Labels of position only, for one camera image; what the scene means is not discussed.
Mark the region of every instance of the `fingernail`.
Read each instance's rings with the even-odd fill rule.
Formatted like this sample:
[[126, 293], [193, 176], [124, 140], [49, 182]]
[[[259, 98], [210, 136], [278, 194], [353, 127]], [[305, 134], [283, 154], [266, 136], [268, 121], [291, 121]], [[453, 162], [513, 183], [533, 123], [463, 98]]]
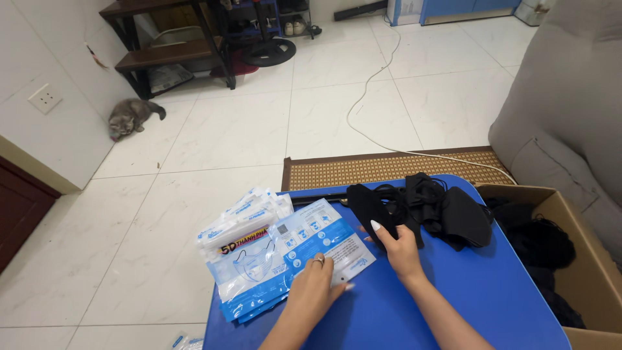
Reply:
[[379, 228], [381, 228], [382, 226], [375, 222], [374, 220], [371, 221], [371, 228], [374, 229], [374, 231], [378, 231]]

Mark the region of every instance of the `blue table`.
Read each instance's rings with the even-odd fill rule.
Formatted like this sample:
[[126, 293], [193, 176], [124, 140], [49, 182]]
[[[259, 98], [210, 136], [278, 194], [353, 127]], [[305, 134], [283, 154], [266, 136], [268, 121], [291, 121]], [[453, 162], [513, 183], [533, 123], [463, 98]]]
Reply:
[[[435, 176], [449, 187], [462, 188], [483, 204], [477, 190], [454, 175]], [[366, 184], [375, 188], [404, 180]], [[345, 192], [347, 186], [292, 191], [312, 196]], [[335, 209], [354, 228], [360, 224], [341, 204]], [[453, 307], [497, 349], [570, 349], [562, 327], [533, 284], [495, 222], [488, 247], [454, 251], [421, 229], [425, 248], [419, 250], [428, 279]], [[367, 235], [356, 230], [361, 237]], [[346, 292], [315, 327], [304, 349], [438, 349], [417, 305], [395, 276], [386, 255], [366, 242], [376, 262], [352, 279]], [[285, 307], [281, 302], [244, 324], [226, 322], [214, 288], [203, 350], [257, 349]]]

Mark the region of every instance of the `red mat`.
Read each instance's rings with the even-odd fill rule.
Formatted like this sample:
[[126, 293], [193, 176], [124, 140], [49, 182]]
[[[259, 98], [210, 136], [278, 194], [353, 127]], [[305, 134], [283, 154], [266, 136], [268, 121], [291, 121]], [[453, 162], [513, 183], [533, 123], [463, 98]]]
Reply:
[[[233, 73], [235, 75], [244, 75], [256, 72], [259, 67], [256, 65], [248, 65], [242, 62], [242, 50], [236, 50], [231, 53], [231, 66], [233, 67]], [[210, 76], [213, 78], [224, 78], [225, 73], [223, 67], [216, 67], [211, 70]]]

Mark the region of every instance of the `wall socket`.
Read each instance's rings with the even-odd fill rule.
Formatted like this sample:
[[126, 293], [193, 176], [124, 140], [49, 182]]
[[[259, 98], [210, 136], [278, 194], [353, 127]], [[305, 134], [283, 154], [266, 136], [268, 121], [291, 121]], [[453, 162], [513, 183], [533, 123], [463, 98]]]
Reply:
[[50, 84], [45, 84], [28, 98], [28, 101], [43, 114], [47, 114], [63, 97]]

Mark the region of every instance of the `cat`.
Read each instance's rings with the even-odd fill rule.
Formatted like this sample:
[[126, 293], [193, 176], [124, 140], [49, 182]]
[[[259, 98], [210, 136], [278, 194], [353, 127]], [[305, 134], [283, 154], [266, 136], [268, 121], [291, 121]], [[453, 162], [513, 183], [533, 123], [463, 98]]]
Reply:
[[153, 102], [128, 98], [117, 103], [108, 118], [108, 132], [113, 141], [119, 141], [122, 135], [129, 135], [136, 130], [143, 132], [142, 124], [149, 119], [151, 113], [158, 113], [160, 120], [166, 117], [166, 110]]

